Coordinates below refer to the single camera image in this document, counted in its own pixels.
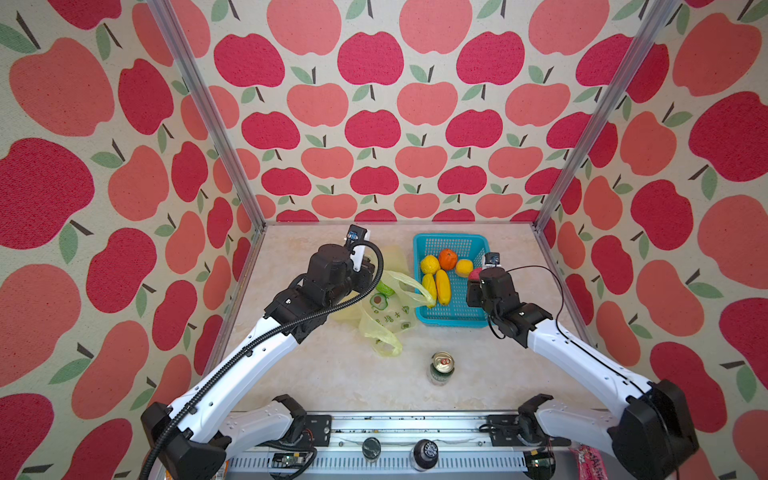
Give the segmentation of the yellow toy peach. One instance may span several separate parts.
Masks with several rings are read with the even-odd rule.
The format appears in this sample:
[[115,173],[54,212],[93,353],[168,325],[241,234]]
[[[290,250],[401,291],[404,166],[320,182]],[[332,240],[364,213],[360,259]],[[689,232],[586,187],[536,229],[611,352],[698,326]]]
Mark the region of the yellow toy peach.
[[458,260],[454,267],[455,273],[461,278],[469,278],[474,270],[474,263],[468,259]]

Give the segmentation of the yellow toy banana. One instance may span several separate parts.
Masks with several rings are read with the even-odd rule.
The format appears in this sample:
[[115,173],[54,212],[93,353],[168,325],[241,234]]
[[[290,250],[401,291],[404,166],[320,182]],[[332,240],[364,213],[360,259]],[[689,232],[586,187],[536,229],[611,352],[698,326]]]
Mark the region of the yellow toy banana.
[[448,274],[440,269],[434,274],[437,301],[440,305],[447,306],[452,299],[452,289]]

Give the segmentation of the orange toy tangerine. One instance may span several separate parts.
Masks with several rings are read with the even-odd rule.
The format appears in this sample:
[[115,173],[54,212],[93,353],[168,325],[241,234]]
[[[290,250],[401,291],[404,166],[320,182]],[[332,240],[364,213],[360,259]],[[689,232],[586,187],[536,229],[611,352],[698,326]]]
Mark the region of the orange toy tangerine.
[[438,256],[440,268],[445,271],[453,270],[458,263],[458,260],[458,255],[448,248],[443,249]]

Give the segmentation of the yellow toy corn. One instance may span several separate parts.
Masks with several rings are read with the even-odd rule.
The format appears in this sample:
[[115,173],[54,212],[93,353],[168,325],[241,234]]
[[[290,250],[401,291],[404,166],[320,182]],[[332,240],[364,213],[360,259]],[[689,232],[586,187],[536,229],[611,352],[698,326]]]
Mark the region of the yellow toy corn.
[[433,274],[424,274],[422,277],[422,286],[429,294],[427,307],[434,308],[437,303],[437,286]]

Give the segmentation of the yellow plastic bag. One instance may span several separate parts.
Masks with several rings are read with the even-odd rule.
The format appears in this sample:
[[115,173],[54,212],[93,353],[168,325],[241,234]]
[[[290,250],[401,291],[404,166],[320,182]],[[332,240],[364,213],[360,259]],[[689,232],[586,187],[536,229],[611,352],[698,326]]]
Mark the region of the yellow plastic bag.
[[356,329],[380,356],[396,357],[403,350],[402,334],[419,324],[416,310],[427,307],[429,294],[412,275],[402,249],[390,245],[381,251],[384,273],[380,281],[393,288],[395,294],[386,298],[375,287],[364,300],[331,318]]

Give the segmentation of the yellow toy fruit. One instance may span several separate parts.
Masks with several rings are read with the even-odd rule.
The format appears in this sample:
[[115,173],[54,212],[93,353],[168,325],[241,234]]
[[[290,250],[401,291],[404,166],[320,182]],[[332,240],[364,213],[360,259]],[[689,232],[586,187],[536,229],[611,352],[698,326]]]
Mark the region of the yellow toy fruit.
[[440,261],[434,255],[425,256],[419,266],[424,275],[434,275],[441,269]]

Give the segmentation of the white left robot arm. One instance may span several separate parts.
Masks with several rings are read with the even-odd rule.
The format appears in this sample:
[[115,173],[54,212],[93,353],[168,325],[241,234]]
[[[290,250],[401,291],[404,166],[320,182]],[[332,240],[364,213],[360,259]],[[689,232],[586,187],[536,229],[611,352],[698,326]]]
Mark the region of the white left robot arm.
[[369,240],[320,246],[306,272],[275,295],[236,350],[187,393],[142,413],[150,450],[140,478],[149,478],[161,463],[174,479],[211,479],[244,450],[301,436],[306,412],[289,395],[244,414],[233,409],[330,314],[370,295],[383,273],[383,253]]

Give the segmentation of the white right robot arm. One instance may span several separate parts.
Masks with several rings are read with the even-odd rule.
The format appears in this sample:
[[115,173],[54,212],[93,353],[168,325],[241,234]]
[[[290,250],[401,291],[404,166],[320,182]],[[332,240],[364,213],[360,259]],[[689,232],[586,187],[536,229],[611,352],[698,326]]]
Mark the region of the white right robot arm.
[[554,315],[520,299],[509,271],[487,266],[471,276],[467,303],[485,312],[497,337],[546,358],[607,410],[574,409],[538,394],[517,410],[522,442],[566,438],[612,455],[636,479],[667,479],[699,451],[680,387],[636,374],[574,337]]

